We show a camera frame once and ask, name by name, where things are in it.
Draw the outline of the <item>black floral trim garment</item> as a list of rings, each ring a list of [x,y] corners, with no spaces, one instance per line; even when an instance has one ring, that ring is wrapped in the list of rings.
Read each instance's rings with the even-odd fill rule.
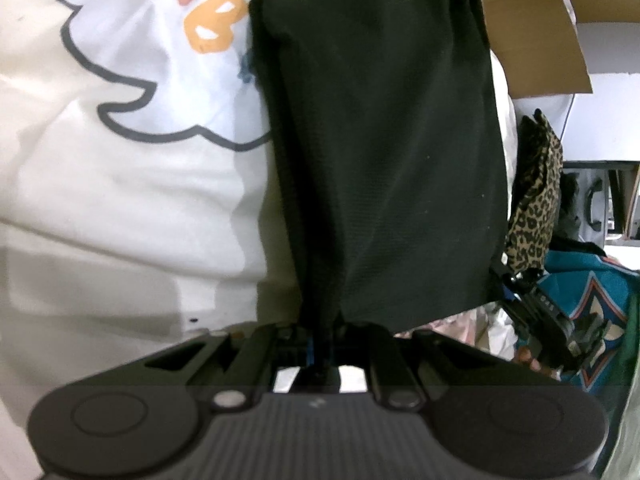
[[[480,0],[252,0],[302,306],[394,333],[487,304],[506,164]]]

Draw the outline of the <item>teal patterned cloth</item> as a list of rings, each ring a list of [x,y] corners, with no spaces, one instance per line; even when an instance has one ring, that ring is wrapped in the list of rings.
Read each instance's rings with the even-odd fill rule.
[[[555,376],[603,403],[624,404],[639,356],[639,273],[608,256],[552,250],[538,285],[572,321],[597,314],[610,324],[586,368]]]

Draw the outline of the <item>leopard print cloth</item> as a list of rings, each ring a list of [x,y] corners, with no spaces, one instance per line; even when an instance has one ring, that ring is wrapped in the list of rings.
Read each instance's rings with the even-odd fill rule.
[[[561,199],[563,149],[537,108],[518,128],[518,159],[506,234],[506,265],[515,274],[544,267]]]

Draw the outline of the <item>white printed bed sheet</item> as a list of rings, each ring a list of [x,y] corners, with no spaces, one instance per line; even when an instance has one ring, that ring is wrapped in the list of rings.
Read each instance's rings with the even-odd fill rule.
[[[247,27],[179,0],[1,0],[1,474],[48,389],[297,309]]]

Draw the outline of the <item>brown cardboard box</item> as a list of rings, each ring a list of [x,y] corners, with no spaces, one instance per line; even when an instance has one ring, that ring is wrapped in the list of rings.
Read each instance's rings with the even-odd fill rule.
[[[483,10],[512,98],[592,92],[564,0],[483,0]]]

